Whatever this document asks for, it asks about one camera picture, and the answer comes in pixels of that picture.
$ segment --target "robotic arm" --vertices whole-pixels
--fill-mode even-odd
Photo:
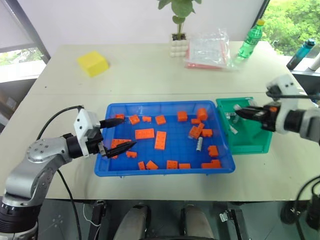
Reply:
[[[72,159],[100,153],[111,158],[136,143],[126,142],[107,149],[102,128],[123,123],[120,118],[98,121],[97,116],[81,109],[74,122],[76,136],[39,139],[31,144],[23,161],[9,174],[0,203],[0,240],[35,240],[38,215],[57,169]]]
[[[290,76],[276,78],[267,85],[267,90],[266,94],[273,98],[273,102],[263,107],[238,108],[235,112],[244,119],[262,123],[264,130],[280,134],[295,132],[303,139],[320,144],[320,109],[298,109],[298,98],[308,96],[299,94]]]

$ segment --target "blue tray grid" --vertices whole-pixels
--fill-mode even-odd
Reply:
[[[213,130],[213,137],[204,137],[202,151],[196,151],[197,140],[188,138],[193,124],[191,119],[196,118],[197,110],[205,108],[208,119],[204,121],[206,129]],[[177,112],[186,111],[187,122],[178,122]],[[140,102],[140,103],[113,103],[107,108],[105,118],[114,118],[116,114],[125,114],[125,122],[102,132],[103,143],[111,147],[112,139],[135,140],[135,130],[154,128],[166,132],[165,150],[156,150],[155,138],[137,140],[131,151],[137,152],[137,158],[128,158],[121,154],[117,159],[107,159],[99,154],[96,159],[94,172],[100,177],[127,176],[127,175],[155,175],[155,174],[217,174],[231,173],[235,170],[234,160],[229,150],[226,138],[222,131],[216,106],[212,101],[178,101],[178,102]],[[129,117],[137,114],[140,123],[131,125]],[[166,124],[157,125],[155,116],[164,115]],[[142,116],[151,116],[151,122],[143,122]],[[219,151],[217,158],[208,155],[208,146],[216,145]],[[203,169],[202,163],[210,163],[212,159],[219,159],[222,168]],[[157,170],[139,170],[138,162],[145,164],[151,160],[158,165]],[[190,163],[191,169],[166,169],[167,160],[179,163]]]

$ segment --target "orange building block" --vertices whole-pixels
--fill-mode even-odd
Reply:
[[[220,161],[218,159],[211,160],[211,163],[213,165],[215,165],[215,167],[214,167],[215,169],[220,169],[221,168],[221,163],[220,163]]]
[[[156,170],[158,168],[159,167],[153,161],[148,161],[148,163],[146,164],[146,169]]]
[[[128,157],[128,158],[136,158],[138,156],[138,153],[135,152],[135,151],[126,151],[125,152],[125,155]]]
[[[151,123],[151,117],[150,116],[142,116],[142,121]]]
[[[212,129],[202,129],[203,137],[212,137],[213,134]]]
[[[201,121],[206,121],[208,119],[207,110],[205,108],[199,108],[196,112],[196,118]]]
[[[116,114],[115,115],[115,118],[117,118],[117,119],[125,119],[125,115],[124,114],[122,114],[122,113],[120,113],[120,114]]]
[[[138,162],[138,166],[140,170],[146,170],[145,163],[143,161]]]
[[[208,147],[208,151],[209,151],[209,156],[210,156],[210,157],[217,157],[217,156],[219,156],[219,152],[218,152],[217,146],[215,146],[215,145],[209,146],[209,147]]]
[[[111,148],[115,148],[116,146],[118,146],[119,144],[123,144],[123,143],[126,143],[126,142],[130,142],[131,140],[130,139],[112,139],[111,141]]]
[[[201,130],[204,129],[204,127],[205,127],[205,125],[204,125],[203,123],[200,123],[200,124],[198,125],[198,128],[201,129]]]
[[[153,139],[155,130],[153,128],[135,130],[135,139]]]
[[[192,118],[191,119],[191,124],[200,124],[201,123],[201,120],[198,119],[198,118]]]
[[[203,169],[219,169],[221,167],[217,167],[217,164],[210,162],[210,163],[202,163],[201,168],[203,168]]]
[[[190,169],[190,163],[179,163],[179,169]]]
[[[178,111],[178,122],[186,122],[188,115],[186,111]]]
[[[156,137],[155,137],[154,149],[165,150],[166,137],[167,137],[167,133],[165,131],[157,131]]]
[[[138,117],[138,115],[133,115],[129,117],[130,123],[132,125],[135,125],[137,123],[140,123],[140,118]]]
[[[162,124],[166,123],[165,116],[163,116],[163,115],[156,116],[155,121],[156,121],[156,124],[158,124],[158,125],[162,125]]]
[[[193,126],[189,132],[189,136],[194,139],[198,139],[201,134],[201,128]]]
[[[166,169],[178,169],[178,161],[166,161]]]

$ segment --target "blue water bottle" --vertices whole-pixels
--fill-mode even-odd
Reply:
[[[301,60],[310,52],[310,50],[316,45],[316,41],[309,38],[304,44],[299,48],[295,55],[288,62],[286,67],[290,70],[295,69],[295,67],[301,62]]]

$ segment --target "green plastic bin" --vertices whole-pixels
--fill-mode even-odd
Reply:
[[[261,129],[261,123],[231,116],[227,119],[225,113],[234,113],[234,105],[247,107],[253,102],[253,97],[219,98],[216,100],[219,117],[227,137],[232,154],[266,154],[269,151],[272,132]]]

